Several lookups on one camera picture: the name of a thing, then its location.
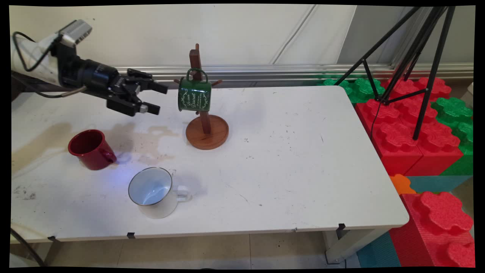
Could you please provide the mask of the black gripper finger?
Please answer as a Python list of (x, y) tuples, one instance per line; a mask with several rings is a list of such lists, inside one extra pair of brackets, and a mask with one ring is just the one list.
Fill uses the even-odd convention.
[(129, 102), (119, 98), (108, 98), (107, 108), (127, 116), (135, 116), (137, 113), (158, 115), (160, 112), (160, 107), (158, 105), (142, 101)]
[(140, 85), (140, 91), (153, 90), (162, 94), (167, 94), (168, 87), (156, 80), (153, 80), (153, 75), (135, 69), (127, 69), (126, 84)]

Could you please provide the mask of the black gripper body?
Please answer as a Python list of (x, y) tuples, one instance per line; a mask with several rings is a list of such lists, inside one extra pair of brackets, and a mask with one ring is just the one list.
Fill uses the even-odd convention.
[(122, 75), (114, 67), (93, 60), (72, 57), (61, 62), (61, 84), (66, 88), (85, 88), (85, 93), (102, 98), (119, 98), (136, 102), (140, 85), (126, 84), (127, 74)]

